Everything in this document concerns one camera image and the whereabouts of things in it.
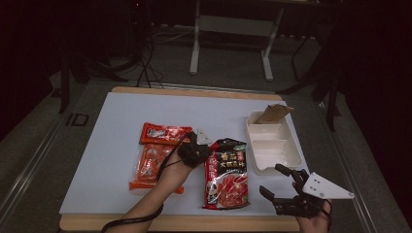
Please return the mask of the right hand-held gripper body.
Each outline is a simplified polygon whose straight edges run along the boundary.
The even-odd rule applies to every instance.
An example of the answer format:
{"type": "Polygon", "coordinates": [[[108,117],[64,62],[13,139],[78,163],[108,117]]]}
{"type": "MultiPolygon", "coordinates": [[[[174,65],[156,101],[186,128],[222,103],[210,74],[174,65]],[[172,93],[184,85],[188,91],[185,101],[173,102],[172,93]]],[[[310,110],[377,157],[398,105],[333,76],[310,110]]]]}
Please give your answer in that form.
{"type": "Polygon", "coordinates": [[[294,180],[297,195],[292,199],[274,198],[273,206],[280,216],[317,216],[326,200],[355,197],[353,192],[316,173],[308,174],[305,170],[292,170],[289,177],[294,180]]]}

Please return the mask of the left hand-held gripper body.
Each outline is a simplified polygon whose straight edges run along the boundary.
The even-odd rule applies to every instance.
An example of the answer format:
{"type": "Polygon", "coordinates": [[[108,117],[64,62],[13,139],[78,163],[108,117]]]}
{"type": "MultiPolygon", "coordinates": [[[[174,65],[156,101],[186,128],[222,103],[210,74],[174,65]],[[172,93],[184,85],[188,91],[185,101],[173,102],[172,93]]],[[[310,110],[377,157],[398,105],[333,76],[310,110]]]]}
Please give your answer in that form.
{"type": "Polygon", "coordinates": [[[210,146],[211,139],[198,128],[195,132],[190,131],[178,143],[178,155],[181,160],[189,167],[204,163],[212,154],[210,146]]]}

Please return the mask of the white plastic divided container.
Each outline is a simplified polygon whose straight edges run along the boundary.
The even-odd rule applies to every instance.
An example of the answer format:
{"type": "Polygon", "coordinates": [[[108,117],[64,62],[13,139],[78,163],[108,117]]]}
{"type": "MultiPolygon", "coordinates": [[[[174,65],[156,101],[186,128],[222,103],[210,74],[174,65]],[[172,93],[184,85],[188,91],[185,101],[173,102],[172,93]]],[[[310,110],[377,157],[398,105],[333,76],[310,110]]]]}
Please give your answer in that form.
{"type": "Polygon", "coordinates": [[[263,111],[251,112],[246,120],[248,146],[256,174],[280,176],[276,164],[290,169],[304,168],[304,155],[291,116],[286,115],[276,123],[257,123],[262,114],[263,111]]]}

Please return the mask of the red and black sauce packet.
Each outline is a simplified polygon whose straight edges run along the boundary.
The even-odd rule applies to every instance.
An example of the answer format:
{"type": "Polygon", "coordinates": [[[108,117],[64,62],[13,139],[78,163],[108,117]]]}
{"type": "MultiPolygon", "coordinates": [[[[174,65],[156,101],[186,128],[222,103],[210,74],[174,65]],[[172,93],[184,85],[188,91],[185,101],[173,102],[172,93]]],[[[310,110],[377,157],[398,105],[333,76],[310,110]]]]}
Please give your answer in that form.
{"type": "Polygon", "coordinates": [[[230,210],[249,204],[247,144],[220,139],[205,162],[204,209],[230,210]]]}

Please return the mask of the orange snack packet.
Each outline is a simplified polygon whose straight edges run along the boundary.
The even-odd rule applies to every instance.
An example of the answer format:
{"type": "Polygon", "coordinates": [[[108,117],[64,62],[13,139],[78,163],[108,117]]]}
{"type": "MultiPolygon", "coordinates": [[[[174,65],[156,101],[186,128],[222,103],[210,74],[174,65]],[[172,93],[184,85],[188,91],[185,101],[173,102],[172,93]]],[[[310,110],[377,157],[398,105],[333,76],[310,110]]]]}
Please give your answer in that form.
{"type": "Polygon", "coordinates": [[[190,126],[159,125],[145,122],[139,144],[143,147],[134,178],[129,189],[153,188],[157,183],[160,165],[178,142],[189,132],[190,126]]]}

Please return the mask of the gold snack packet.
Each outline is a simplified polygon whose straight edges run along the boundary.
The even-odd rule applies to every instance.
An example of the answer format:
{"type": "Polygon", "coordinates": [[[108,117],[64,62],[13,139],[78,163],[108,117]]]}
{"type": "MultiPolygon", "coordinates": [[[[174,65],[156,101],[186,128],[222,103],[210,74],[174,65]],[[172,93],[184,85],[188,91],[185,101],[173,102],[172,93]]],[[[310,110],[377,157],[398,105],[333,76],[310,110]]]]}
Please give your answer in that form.
{"type": "Polygon", "coordinates": [[[284,106],[281,104],[268,105],[263,114],[256,120],[258,124],[266,123],[278,123],[287,114],[293,111],[292,107],[284,106]]]}

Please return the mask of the person's left hand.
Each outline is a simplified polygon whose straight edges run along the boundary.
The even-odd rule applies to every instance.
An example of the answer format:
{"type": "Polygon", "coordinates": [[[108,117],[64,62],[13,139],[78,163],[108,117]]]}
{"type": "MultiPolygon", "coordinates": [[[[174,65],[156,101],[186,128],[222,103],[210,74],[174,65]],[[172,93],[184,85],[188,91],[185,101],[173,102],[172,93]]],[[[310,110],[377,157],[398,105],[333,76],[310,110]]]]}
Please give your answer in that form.
{"type": "Polygon", "coordinates": [[[173,192],[186,181],[192,170],[193,168],[186,165],[174,152],[167,161],[157,185],[163,190],[173,192]]]}

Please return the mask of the person's right hand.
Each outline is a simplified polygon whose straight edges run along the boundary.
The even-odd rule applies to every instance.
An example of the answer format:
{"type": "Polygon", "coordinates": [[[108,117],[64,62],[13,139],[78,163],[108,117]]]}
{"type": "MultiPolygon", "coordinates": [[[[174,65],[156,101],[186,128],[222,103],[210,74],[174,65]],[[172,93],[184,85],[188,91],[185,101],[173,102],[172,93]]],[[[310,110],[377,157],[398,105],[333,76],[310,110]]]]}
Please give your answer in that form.
{"type": "Polygon", "coordinates": [[[317,216],[310,218],[297,216],[295,219],[300,233],[328,233],[331,226],[331,208],[331,201],[326,200],[317,216]]]}

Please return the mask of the white table mat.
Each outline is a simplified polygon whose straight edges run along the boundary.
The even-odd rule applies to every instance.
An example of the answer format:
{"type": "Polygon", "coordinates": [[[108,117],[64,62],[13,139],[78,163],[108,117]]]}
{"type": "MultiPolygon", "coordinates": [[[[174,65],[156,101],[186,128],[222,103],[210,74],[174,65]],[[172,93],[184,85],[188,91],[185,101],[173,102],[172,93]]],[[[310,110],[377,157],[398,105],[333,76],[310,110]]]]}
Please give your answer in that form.
{"type": "Polygon", "coordinates": [[[190,126],[212,141],[230,138],[247,144],[249,204],[238,216],[271,216],[271,204],[259,194],[261,185],[280,197],[293,197],[290,178],[260,176],[248,146],[246,120],[263,111],[267,100],[115,93],[107,95],[84,155],[60,208],[64,215],[124,214],[145,194],[128,183],[140,158],[143,124],[190,126]]]}

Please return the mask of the black metal stand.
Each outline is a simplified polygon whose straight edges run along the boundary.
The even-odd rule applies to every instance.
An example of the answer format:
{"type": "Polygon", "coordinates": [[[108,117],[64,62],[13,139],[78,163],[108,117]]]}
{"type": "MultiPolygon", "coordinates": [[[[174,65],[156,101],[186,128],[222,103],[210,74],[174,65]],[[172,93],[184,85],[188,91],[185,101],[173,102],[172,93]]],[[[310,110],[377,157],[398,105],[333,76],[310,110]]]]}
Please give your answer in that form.
{"type": "Polygon", "coordinates": [[[328,38],[339,20],[344,0],[302,0],[302,3],[284,4],[285,12],[281,20],[281,34],[294,37],[300,44],[293,52],[291,66],[296,84],[277,89],[278,94],[292,94],[313,85],[311,98],[317,102],[327,99],[326,124],[334,132],[334,116],[338,92],[338,79],[342,75],[337,61],[330,53],[328,38]],[[305,43],[313,38],[320,46],[314,60],[301,75],[295,65],[295,57],[305,43]]]}
{"type": "Polygon", "coordinates": [[[121,82],[119,75],[141,61],[142,46],[134,0],[58,0],[55,33],[61,58],[61,105],[70,102],[70,82],[87,83],[94,71],[121,82]]]}

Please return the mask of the black floor bracket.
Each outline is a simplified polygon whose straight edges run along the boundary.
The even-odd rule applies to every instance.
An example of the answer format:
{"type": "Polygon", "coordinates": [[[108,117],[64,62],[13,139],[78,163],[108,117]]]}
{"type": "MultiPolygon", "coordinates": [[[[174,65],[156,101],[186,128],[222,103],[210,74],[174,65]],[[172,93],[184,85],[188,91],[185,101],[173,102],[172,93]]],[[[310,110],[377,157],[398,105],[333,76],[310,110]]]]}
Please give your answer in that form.
{"type": "Polygon", "coordinates": [[[89,120],[89,115],[70,114],[66,120],[66,126],[86,126],[89,120]]]}

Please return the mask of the white metal desk frame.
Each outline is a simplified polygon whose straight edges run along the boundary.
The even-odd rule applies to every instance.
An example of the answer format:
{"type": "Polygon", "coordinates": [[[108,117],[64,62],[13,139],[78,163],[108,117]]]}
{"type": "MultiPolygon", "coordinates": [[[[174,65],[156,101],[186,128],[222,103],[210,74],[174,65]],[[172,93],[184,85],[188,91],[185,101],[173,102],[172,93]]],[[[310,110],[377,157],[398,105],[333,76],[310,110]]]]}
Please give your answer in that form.
{"type": "Polygon", "coordinates": [[[266,36],[268,39],[268,43],[266,48],[260,51],[260,56],[265,79],[268,82],[272,82],[274,80],[274,77],[272,74],[269,55],[271,53],[273,43],[277,36],[277,32],[285,9],[280,8],[276,12],[275,19],[273,21],[266,21],[236,17],[217,17],[203,15],[200,13],[200,6],[201,0],[196,0],[194,19],[194,40],[189,72],[192,75],[197,74],[200,52],[199,35],[201,31],[261,37],[266,36]]]}

